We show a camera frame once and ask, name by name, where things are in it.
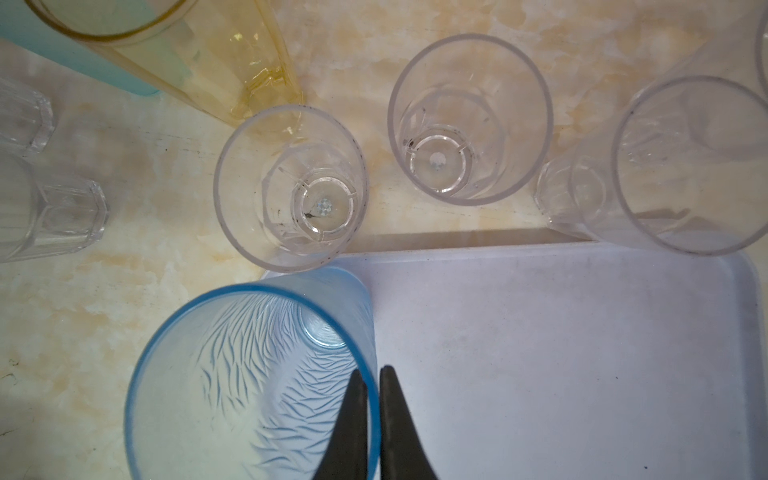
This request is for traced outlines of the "blue grey tall cup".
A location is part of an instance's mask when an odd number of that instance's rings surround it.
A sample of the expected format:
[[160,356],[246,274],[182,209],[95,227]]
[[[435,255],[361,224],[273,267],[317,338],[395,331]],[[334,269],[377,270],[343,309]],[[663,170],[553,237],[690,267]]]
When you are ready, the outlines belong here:
[[354,372],[367,387],[363,471],[379,461],[371,295],[327,266],[205,293],[156,331],[124,409],[135,479],[309,479]]

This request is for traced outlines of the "yellow transparent plastic cup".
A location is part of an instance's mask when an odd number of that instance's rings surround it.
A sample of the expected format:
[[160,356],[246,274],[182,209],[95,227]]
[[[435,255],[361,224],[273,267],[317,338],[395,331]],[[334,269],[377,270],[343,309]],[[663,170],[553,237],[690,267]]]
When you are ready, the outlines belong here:
[[27,6],[53,30],[227,124],[304,101],[267,1],[30,1]]

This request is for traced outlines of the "teal green plastic cup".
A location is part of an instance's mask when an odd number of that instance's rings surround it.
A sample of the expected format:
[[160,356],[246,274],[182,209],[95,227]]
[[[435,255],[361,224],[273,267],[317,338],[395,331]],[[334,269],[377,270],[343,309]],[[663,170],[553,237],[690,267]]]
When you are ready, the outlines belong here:
[[[98,7],[124,15],[119,30],[153,23],[175,5],[173,1],[98,1]],[[45,24],[23,1],[1,3],[1,38],[59,65],[140,96],[159,91],[71,38]]]

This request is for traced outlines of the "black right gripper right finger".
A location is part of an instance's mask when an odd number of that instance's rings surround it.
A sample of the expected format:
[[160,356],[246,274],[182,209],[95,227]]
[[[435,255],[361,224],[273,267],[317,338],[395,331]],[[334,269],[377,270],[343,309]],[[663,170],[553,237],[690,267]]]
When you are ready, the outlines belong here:
[[421,445],[395,369],[380,371],[381,478],[437,480]]

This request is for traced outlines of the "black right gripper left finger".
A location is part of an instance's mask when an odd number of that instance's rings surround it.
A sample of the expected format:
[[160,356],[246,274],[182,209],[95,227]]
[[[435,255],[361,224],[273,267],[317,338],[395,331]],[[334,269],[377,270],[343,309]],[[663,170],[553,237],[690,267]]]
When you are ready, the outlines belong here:
[[351,375],[326,452],[314,480],[364,480],[368,474],[367,386]]

